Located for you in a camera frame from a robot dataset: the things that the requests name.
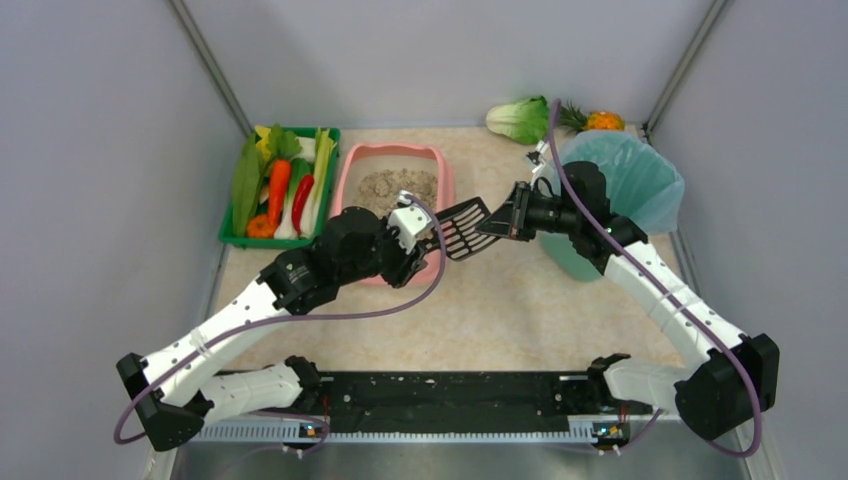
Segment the green trash bin with bag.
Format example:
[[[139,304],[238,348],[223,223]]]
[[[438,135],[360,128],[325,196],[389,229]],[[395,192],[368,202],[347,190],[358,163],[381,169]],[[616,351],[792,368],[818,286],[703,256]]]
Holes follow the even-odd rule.
[[[649,236],[673,232],[685,192],[676,168],[636,136],[620,131],[587,131],[558,147],[559,159],[595,164],[606,179],[611,210],[633,220]],[[568,275],[581,282],[600,278],[565,235],[539,233],[544,252]]]

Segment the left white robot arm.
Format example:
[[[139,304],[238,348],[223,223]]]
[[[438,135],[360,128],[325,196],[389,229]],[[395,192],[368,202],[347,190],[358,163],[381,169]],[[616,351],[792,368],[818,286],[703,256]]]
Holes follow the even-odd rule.
[[[310,244],[286,250],[227,306],[170,345],[130,353],[116,369],[130,397],[113,430],[126,445],[147,440],[158,452],[175,449],[204,427],[268,408],[310,407],[321,376],[293,356],[259,370],[227,373],[239,355],[287,323],[335,321],[317,308],[344,286],[382,278],[406,286],[432,250],[446,252],[437,215],[413,202],[384,218],[349,207]]]

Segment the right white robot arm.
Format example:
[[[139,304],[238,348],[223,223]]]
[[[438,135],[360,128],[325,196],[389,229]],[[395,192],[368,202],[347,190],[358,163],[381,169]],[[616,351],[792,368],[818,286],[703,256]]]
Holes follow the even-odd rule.
[[[562,173],[560,193],[516,183],[476,231],[516,241],[540,232],[567,236],[578,255],[628,292],[671,341],[681,367],[626,355],[601,359],[596,370],[610,397],[675,414],[707,441],[749,420],[760,428],[776,401],[777,344],[725,320],[667,267],[645,232],[612,211],[597,165],[568,163]]]

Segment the black litter scoop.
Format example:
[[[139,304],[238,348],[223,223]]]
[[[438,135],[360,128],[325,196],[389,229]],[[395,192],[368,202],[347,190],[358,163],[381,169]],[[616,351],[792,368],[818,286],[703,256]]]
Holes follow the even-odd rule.
[[[499,240],[496,236],[477,231],[478,225],[490,214],[481,197],[465,200],[437,213],[448,260],[467,260]]]

